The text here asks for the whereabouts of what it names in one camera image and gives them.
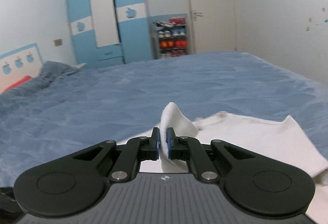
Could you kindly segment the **white t-shirt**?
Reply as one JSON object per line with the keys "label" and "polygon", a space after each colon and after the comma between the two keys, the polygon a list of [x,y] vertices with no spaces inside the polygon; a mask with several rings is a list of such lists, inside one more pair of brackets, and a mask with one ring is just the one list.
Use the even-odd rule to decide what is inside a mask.
{"label": "white t-shirt", "polygon": [[327,185],[327,159],[291,116],[277,122],[221,111],[191,121],[170,102],[162,111],[157,127],[161,132],[159,161],[147,161],[141,167],[144,172],[187,172],[186,162],[169,160],[164,133],[172,127],[177,136],[194,137],[204,144],[221,139],[290,164],[307,172],[317,183]]}

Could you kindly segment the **blue bedspread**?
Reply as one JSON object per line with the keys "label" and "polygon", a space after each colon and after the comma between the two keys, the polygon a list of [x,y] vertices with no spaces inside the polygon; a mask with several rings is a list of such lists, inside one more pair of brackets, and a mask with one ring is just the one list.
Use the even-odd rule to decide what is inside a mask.
{"label": "blue bedspread", "polygon": [[48,61],[37,77],[1,94],[1,186],[31,167],[152,130],[170,102],[192,120],[220,111],[291,116],[327,155],[327,87],[253,55],[214,52],[93,70]]}

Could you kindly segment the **blue white headboard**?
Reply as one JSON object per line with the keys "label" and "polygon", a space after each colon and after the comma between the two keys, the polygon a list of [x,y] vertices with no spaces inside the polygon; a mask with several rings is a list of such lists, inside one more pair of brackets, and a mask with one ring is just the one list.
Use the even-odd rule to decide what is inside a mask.
{"label": "blue white headboard", "polygon": [[1,54],[1,93],[25,76],[38,76],[42,66],[36,43]]}

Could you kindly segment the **shoe rack with shoes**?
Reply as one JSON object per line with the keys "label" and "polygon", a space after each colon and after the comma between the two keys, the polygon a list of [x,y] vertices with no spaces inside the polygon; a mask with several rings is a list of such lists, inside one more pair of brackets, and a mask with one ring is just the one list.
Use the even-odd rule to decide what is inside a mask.
{"label": "shoe rack with shoes", "polygon": [[192,53],[186,17],[158,16],[152,21],[152,25],[157,59],[181,57]]}

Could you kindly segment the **white door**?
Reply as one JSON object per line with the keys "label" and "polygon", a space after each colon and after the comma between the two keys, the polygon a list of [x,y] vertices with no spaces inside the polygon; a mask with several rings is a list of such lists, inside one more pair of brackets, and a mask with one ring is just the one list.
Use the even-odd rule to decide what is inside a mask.
{"label": "white door", "polygon": [[236,19],[233,0],[189,0],[195,51],[233,51]]}

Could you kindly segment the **blue and white wardrobe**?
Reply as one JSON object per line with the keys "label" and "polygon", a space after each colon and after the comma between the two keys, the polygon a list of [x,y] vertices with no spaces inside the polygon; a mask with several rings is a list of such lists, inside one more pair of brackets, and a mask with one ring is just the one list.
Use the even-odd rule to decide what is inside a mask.
{"label": "blue and white wardrobe", "polygon": [[67,0],[77,63],[86,69],[153,59],[146,0]]}

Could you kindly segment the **brown wall switch plate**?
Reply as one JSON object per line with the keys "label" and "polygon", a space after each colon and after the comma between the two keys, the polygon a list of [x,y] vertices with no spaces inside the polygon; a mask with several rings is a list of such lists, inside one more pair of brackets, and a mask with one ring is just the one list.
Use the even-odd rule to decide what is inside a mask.
{"label": "brown wall switch plate", "polygon": [[54,46],[55,47],[58,47],[58,46],[62,46],[63,45],[62,39],[56,39],[53,42],[54,42]]}

